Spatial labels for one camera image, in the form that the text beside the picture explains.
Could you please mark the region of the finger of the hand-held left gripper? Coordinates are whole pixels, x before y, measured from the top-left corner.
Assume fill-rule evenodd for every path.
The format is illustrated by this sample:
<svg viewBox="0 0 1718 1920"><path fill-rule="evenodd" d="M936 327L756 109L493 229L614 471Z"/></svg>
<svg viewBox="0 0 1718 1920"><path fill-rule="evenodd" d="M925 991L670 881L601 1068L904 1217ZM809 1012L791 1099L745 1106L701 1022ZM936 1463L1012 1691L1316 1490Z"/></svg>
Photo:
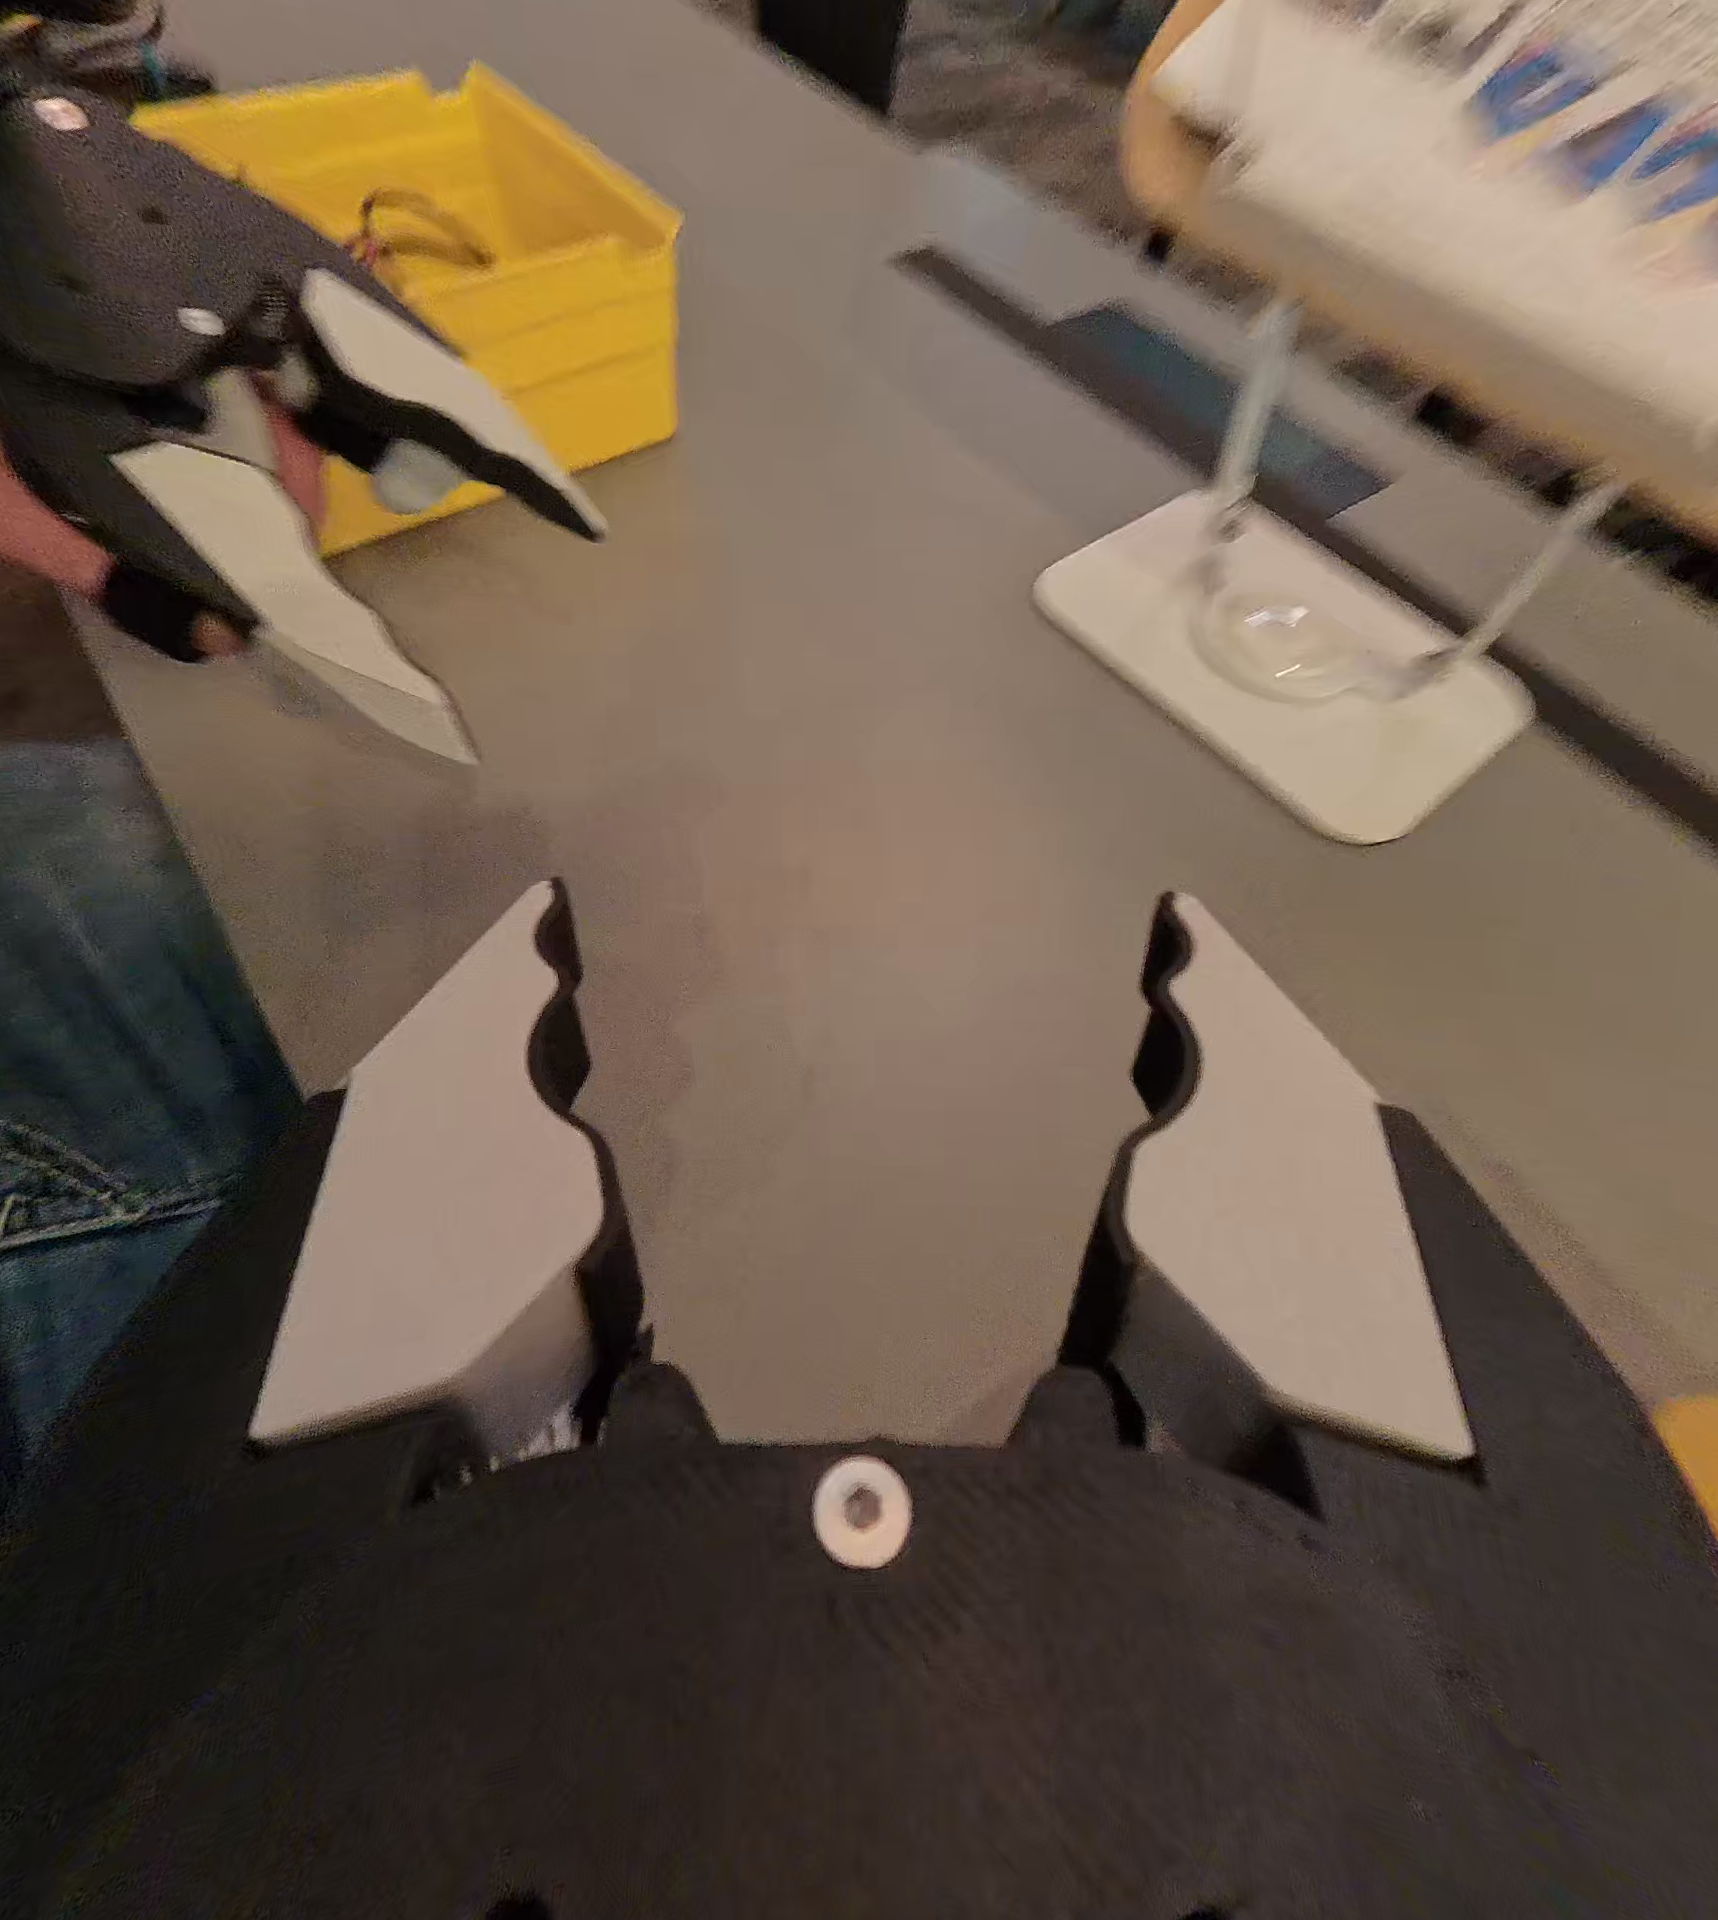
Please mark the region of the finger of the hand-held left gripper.
<svg viewBox="0 0 1718 1920"><path fill-rule="evenodd" d="M118 451L113 466L246 607L256 639L395 740L477 763L457 706L320 562L308 516L273 471L176 441Z"/></svg>
<svg viewBox="0 0 1718 1920"><path fill-rule="evenodd" d="M608 520L482 373L389 297L340 272L308 272L293 323L293 418L368 475L395 516L490 488L589 540Z"/></svg>

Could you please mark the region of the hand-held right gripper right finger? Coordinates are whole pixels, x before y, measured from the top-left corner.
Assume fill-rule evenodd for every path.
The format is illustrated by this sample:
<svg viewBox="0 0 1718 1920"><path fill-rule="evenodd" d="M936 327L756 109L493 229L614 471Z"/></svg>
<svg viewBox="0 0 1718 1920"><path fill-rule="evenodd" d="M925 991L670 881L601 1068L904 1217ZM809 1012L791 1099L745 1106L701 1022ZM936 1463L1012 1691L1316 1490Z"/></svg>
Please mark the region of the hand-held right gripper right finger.
<svg viewBox="0 0 1718 1920"><path fill-rule="evenodd" d="M1164 895L1058 1360L1229 1466L1316 1429L1439 1469L1475 1436L1372 1082L1201 898Z"/></svg>

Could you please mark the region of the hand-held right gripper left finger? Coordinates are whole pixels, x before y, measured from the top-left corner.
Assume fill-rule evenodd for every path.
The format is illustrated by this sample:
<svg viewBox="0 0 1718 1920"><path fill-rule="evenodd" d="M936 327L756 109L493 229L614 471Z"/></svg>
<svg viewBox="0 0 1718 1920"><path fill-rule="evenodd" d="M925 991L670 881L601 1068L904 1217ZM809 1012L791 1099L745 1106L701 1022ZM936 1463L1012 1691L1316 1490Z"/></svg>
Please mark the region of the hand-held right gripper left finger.
<svg viewBox="0 0 1718 1920"><path fill-rule="evenodd" d="M596 1440L646 1287L589 1079L560 880L526 888L349 1072L247 1438L387 1421L488 1458Z"/></svg>

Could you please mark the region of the yellow bin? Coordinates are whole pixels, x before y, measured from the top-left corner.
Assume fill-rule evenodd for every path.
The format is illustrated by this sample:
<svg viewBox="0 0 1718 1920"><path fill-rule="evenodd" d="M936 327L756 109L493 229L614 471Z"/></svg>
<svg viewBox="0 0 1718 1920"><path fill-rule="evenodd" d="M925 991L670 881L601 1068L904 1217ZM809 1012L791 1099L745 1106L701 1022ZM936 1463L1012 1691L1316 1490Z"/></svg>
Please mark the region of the yellow bin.
<svg viewBox="0 0 1718 1920"><path fill-rule="evenodd" d="M474 63L146 104L136 123L373 269L583 471L679 426L679 209Z"/></svg>

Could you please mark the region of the person's leg in jeans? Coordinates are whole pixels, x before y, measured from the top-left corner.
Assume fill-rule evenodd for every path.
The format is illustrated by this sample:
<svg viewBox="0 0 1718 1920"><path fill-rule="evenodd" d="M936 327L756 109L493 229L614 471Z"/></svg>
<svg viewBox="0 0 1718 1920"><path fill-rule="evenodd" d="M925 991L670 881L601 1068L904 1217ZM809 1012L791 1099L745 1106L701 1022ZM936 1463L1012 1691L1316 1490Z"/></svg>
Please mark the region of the person's leg in jeans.
<svg viewBox="0 0 1718 1920"><path fill-rule="evenodd" d="M136 756L0 747L0 1489L294 1114Z"/></svg>

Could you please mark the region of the white document stand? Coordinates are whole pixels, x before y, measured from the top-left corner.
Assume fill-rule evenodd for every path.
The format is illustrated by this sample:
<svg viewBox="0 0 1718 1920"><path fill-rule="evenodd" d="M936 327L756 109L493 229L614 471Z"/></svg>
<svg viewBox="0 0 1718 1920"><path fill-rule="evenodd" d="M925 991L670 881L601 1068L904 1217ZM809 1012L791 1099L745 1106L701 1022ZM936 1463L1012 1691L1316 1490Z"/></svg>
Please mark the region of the white document stand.
<svg viewBox="0 0 1718 1920"><path fill-rule="evenodd" d="M1035 600L1303 826L1378 847L1552 714L1495 644L1626 494L1718 534L1718 287L1534 250L1523 213L1488 239L1513 255L1479 263L1415 198L1394 208L1415 238L1374 229L1291 159L1188 129L1133 158L1148 209L1256 272L1266 302L1206 480L1051 565ZM1576 501L1462 632L1261 501L1306 317L1578 469Z"/></svg>

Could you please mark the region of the black office chair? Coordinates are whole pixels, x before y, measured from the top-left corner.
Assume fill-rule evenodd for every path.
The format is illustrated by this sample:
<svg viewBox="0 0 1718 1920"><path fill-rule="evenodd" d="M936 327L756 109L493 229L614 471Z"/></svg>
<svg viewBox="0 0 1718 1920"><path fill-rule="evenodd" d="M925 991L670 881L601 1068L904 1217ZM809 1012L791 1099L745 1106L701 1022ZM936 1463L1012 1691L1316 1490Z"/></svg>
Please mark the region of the black office chair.
<svg viewBox="0 0 1718 1920"><path fill-rule="evenodd" d="M910 3L751 3L756 34L879 118L894 81Z"/></svg>

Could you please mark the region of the wooden board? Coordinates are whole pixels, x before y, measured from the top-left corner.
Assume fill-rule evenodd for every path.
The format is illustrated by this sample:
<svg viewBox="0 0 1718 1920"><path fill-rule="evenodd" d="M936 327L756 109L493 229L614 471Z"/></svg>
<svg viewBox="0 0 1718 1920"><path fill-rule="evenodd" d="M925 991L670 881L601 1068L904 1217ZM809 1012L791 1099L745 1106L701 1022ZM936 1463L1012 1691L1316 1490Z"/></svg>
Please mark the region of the wooden board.
<svg viewBox="0 0 1718 1920"><path fill-rule="evenodd" d="M1214 253L1209 243L1181 238L1169 215L1151 213L1131 182L1128 168L1139 154L1148 154L1148 159L1166 158L1169 143L1183 129L1201 136L1204 141L1236 143L1231 99L1234 41L1236 28L1256 24L1258 7L1261 4L1173 4L1128 83L1122 113L1122 177L1147 219L1181 243L1253 277L1258 274L1231 263L1229 255ZM1544 448L1523 440L1512 426L1503 429L1523 444ZM1698 529L1680 510L1663 510L1653 501L1645 504L1718 546L1718 534Z"/></svg>

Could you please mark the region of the printed instruction sheet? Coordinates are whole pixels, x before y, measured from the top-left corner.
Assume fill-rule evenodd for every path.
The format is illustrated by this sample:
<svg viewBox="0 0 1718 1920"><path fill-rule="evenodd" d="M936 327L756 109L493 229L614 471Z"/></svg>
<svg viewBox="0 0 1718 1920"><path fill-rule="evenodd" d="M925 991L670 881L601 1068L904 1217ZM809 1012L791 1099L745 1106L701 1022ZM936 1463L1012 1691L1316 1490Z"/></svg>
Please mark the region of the printed instruction sheet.
<svg viewBox="0 0 1718 1920"><path fill-rule="evenodd" d="M1261 4L1236 184L1718 444L1718 4Z"/></svg>

